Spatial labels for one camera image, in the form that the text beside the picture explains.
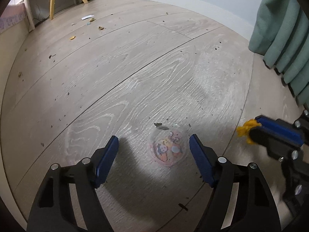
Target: debris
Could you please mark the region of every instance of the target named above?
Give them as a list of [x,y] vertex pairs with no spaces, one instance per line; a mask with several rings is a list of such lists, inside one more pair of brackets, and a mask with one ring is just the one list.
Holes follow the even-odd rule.
[[181,207],[182,209],[184,209],[185,211],[188,211],[188,209],[186,208],[186,206],[185,206],[185,205],[183,205],[183,204],[179,203],[179,204],[178,204],[178,206],[179,206],[179,207]]
[[85,19],[90,18],[90,17],[94,17],[94,15],[84,16],[84,17],[82,17],[81,19],[82,19],[82,20],[85,20]]

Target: floorboard seam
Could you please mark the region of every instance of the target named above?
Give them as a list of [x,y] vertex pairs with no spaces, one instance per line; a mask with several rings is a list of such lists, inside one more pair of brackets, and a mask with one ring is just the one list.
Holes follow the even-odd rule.
[[239,122],[240,122],[241,116],[243,115],[243,112],[244,112],[244,109],[245,109],[245,105],[246,105],[246,102],[247,102],[247,98],[248,98],[248,94],[249,94],[249,91],[250,91],[250,86],[251,86],[251,81],[252,81],[253,64],[254,64],[254,55],[253,55],[253,60],[252,60],[252,71],[251,71],[251,77],[250,77],[250,82],[249,82],[249,87],[248,87],[248,91],[247,91],[247,95],[246,95],[245,103],[244,103],[243,109],[241,110],[241,114],[240,114],[240,116],[239,116],[239,120],[238,120],[238,122],[237,122],[237,125],[236,125],[236,127],[235,127],[235,129],[234,129],[233,135],[231,136],[231,139],[230,139],[230,141],[228,142],[228,145],[227,145],[227,147],[225,148],[225,150],[224,150],[224,152],[223,152],[223,155],[224,155],[224,154],[225,154],[225,152],[227,151],[227,149],[228,149],[228,147],[229,147],[229,145],[230,145],[230,143],[231,143],[231,141],[232,141],[232,139],[233,139],[233,137],[234,137],[234,135],[235,135],[236,129],[237,129],[238,125],[239,125]]
[[[176,14],[181,14],[181,13],[189,13],[189,12],[180,12],[180,13],[175,13],[175,14],[170,14],[170,15],[176,15]],[[126,25],[126,26],[129,26],[129,25],[133,25],[133,24],[135,24],[135,23],[138,23],[138,22],[142,22],[142,21],[147,21],[147,20],[149,20],[149,19],[153,19],[153,18],[157,18],[157,17],[152,17],[152,18],[147,18],[147,19],[144,19],[144,20],[141,20],[141,21],[137,21],[137,22],[134,22],[134,23],[130,23],[130,24],[128,24],[128,25]],[[115,29],[115,30],[113,30],[113,31],[111,31],[111,32],[108,32],[108,33],[106,33],[106,34],[104,34],[104,35],[102,35],[102,36],[100,36],[100,37],[98,37],[98,38],[96,38],[96,39],[94,39],[93,41],[95,41],[95,40],[97,40],[97,39],[99,39],[99,38],[101,38],[101,37],[103,37],[103,36],[106,36],[106,35],[108,35],[108,34],[110,34],[110,33],[112,33],[112,32],[114,32],[114,31],[116,31],[116,30],[119,30],[119,29],[122,29],[122,28],[124,28],[124,27],[126,27],[126,26],[123,26],[123,27],[120,27],[120,28],[118,28],[118,29]],[[76,49],[75,51],[73,51],[72,53],[70,53],[69,55],[72,55],[74,52],[76,52],[76,51],[78,51],[80,48],[83,48],[84,46],[86,46],[87,44],[85,44],[85,45],[83,45],[83,46],[81,46],[81,47],[79,47],[78,49]],[[49,72],[52,68],[54,68],[57,64],[59,64],[62,60],[64,60],[65,58],[67,58],[69,55],[67,55],[67,56],[65,56],[63,59],[61,59],[59,62],[57,62],[57,63],[55,63],[55,65],[54,66],[52,66],[50,69],[48,69],[42,76],[40,76],[40,78],[37,80],[37,81],[35,81],[34,82],[34,84],[25,92],[25,94],[18,100],[18,102],[15,104],[15,106],[14,106],[14,108],[12,109],[12,110],[14,110],[15,109],[15,107],[18,105],[18,103],[21,101],[21,99],[27,94],[27,92],[47,73],[47,72]]]
[[28,170],[26,171],[26,173],[23,175],[23,177],[21,178],[21,180],[18,182],[18,184],[17,184],[17,186],[15,187],[15,189],[14,189],[14,192],[16,191],[16,189],[18,188],[18,185],[21,183],[21,181],[23,180],[23,178],[25,177],[25,175],[27,174],[27,172],[30,170],[30,168],[33,166],[33,164],[39,159],[39,157],[44,153],[44,151],[55,141],[55,139],[56,138],[58,138],[59,137],[59,135],[61,134],[61,133],[63,133],[79,116],[81,116],[85,111],[87,111],[90,107],[92,107],[96,102],[98,102],[101,98],[103,98],[105,95],[107,95],[111,90],[113,90],[114,88],[116,88],[118,85],[120,85],[121,83],[123,83],[125,80],[127,80],[128,78],[130,78],[131,76],[133,76],[134,74],[136,74],[137,72],[139,72],[141,69],[144,69],[146,66],[148,66],[148,65],[150,65],[151,63],[153,63],[153,62],[155,62],[156,60],[158,60],[159,58],[161,58],[161,57],[163,57],[164,55],[166,55],[167,53],[170,53],[170,52],[172,52],[173,50],[175,50],[175,49],[177,49],[178,47],[180,47],[180,46],[182,46],[182,45],[184,45],[184,44],[186,44],[186,43],[188,43],[188,42],[190,42],[190,41],[192,41],[192,40],[194,40],[194,39],[196,39],[196,38],[198,38],[198,37],[200,37],[200,36],[202,36],[202,35],[199,35],[199,36],[197,36],[197,37],[195,37],[195,38],[192,38],[192,39],[190,39],[189,41],[186,41],[186,42],[184,42],[183,44],[181,44],[181,45],[179,45],[179,46],[177,46],[177,47],[175,47],[175,48],[173,48],[172,50],[170,50],[170,51],[168,51],[168,52],[166,52],[165,54],[163,54],[163,55],[161,55],[161,56],[159,56],[158,58],[156,58],[156,59],[154,59],[153,61],[151,61],[150,63],[148,63],[147,65],[145,65],[145,66],[143,66],[143,67],[141,67],[139,70],[137,70],[136,72],[134,72],[133,74],[131,74],[130,76],[128,76],[126,79],[124,79],[123,81],[121,81],[121,82],[119,82],[117,85],[115,85],[113,88],[111,88],[108,92],[106,92],[104,95],[102,95],[101,97],[99,97],[96,101],[94,101],[89,107],[87,107],[81,114],[79,114],[70,124],[68,124],[66,127],[65,127],[65,129],[63,129],[47,146],[46,146],[46,148],[40,153],[40,155],[35,159],[35,161],[31,164],[31,166],[28,168]]

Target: blue gripper pad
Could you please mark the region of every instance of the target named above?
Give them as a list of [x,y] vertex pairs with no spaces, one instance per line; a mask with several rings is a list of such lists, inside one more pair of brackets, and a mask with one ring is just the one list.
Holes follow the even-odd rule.
[[279,137],[288,139],[290,142],[298,145],[299,147],[304,144],[302,136],[298,132],[278,124],[273,119],[267,118],[265,116],[258,116],[255,118],[255,120],[262,124],[262,128],[266,128]]
[[[198,170],[200,171],[200,174],[203,178],[203,181],[207,182],[210,185],[210,187],[214,187],[215,179],[213,176],[212,165],[209,159],[207,158],[206,154],[204,153],[202,149],[202,144],[196,134],[191,135],[189,140],[189,147],[195,160],[195,163],[198,167]],[[203,148],[212,150],[212,148],[205,146],[203,146]]]
[[105,147],[105,153],[95,169],[95,188],[100,187],[106,181],[109,170],[112,167],[114,159],[118,153],[119,140],[116,136],[112,136]]

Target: baseboard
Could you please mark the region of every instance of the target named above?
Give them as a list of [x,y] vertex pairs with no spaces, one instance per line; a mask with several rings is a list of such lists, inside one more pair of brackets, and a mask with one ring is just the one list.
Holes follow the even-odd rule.
[[156,2],[167,3],[189,9],[204,16],[207,16],[224,26],[235,31],[245,39],[250,40],[254,26],[240,17],[224,10],[216,5],[201,0],[150,0]]

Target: yellow cleaning cloth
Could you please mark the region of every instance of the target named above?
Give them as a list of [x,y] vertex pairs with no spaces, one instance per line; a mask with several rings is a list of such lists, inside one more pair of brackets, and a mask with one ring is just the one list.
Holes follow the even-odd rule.
[[249,131],[251,128],[256,126],[262,126],[262,125],[258,123],[255,119],[250,119],[247,122],[245,122],[243,126],[237,127],[236,131],[239,137],[247,136],[248,144],[254,144],[253,140],[249,137]]

